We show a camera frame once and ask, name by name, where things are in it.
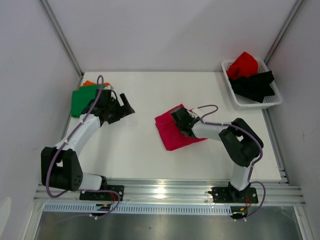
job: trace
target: tabletop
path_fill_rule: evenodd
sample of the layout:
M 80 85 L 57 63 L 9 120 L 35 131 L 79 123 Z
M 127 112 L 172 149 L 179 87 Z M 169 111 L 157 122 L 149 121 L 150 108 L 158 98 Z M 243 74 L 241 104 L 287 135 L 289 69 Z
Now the tabletop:
M 167 151 L 155 125 L 155 117 L 179 104 L 188 109 L 215 104 L 219 110 L 207 121 L 242 118 L 264 143 L 251 179 L 281 180 L 262 110 L 235 110 L 221 72 L 86 72 L 83 82 L 96 82 L 98 75 L 118 95 L 125 93 L 135 113 L 105 122 L 93 134 L 78 156 L 84 173 L 116 179 L 230 180 L 234 163 L 220 141 L 207 139 Z M 77 121 L 71 118 L 68 133 Z

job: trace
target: plastic laundry basket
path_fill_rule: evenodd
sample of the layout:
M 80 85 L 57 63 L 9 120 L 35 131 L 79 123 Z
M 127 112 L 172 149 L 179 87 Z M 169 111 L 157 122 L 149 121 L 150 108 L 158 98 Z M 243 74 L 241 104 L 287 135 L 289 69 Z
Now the plastic laundry basket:
M 268 72 L 268 68 L 264 61 L 260 59 L 255 59 L 258 63 L 258 73 L 264 73 Z M 231 95 L 233 98 L 233 105 L 235 106 L 236 109 L 267 109 L 273 105 L 278 105 L 282 103 L 282 97 L 280 95 L 280 92 L 276 86 L 275 81 L 273 81 L 270 86 L 273 89 L 275 95 L 274 96 L 265 96 L 263 99 L 263 103 L 259 103 L 257 101 L 253 101 L 251 99 L 248 99 L 246 97 L 240 96 L 238 94 L 235 94 L 234 90 L 231 87 L 231 83 L 229 81 L 228 75 L 227 75 L 227 70 L 229 67 L 234 63 L 235 59 L 232 60 L 225 60 L 221 63 L 222 70 L 224 73 L 225 80 L 230 88 Z

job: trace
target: red cloth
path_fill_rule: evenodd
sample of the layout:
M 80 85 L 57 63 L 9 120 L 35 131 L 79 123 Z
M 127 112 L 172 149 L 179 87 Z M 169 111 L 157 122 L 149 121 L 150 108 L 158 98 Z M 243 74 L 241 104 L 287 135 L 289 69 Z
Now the red cloth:
M 206 138 L 186 137 L 179 131 L 179 129 L 175 125 L 174 119 L 170 115 L 172 110 L 178 107 L 184 108 L 184 106 L 180 104 L 179 106 L 176 106 L 155 118 L 156 128 L 159 131 L 159 135 L 161 137 L 165 149 L 167 149 L 168 151 L 173 151 L 184 146 L 206 140 Z
M 257 73 L 258 63 L 254 57 L 246 51 L 242 53 L 229 67 L 228 71 L 226 71 L 229 79 L 232 80 L 236 80 L 240 77 L 249 78 Z

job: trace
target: black cloth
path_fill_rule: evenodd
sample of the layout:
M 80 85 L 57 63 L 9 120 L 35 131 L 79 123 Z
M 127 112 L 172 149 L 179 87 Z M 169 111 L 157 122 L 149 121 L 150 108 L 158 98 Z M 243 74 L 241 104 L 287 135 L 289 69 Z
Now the black cloth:
M 272 71 L 267 71 L 235 80 L 229 78 L 229 81 L 235 94 L 262 103 L 266 96 L 275 95 L 270 86 L 274 79 Z

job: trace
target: green cloth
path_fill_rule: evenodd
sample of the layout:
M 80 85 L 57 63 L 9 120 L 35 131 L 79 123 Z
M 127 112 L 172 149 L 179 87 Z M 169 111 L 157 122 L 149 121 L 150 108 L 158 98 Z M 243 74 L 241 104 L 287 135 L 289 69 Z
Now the green cloth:
M 72 92 L 71 100 L 71 116 L 79 118 L 81 112 L 85 109 L 88 103 L 96 98 L 97 85 L 81 86 L 78 91 Z

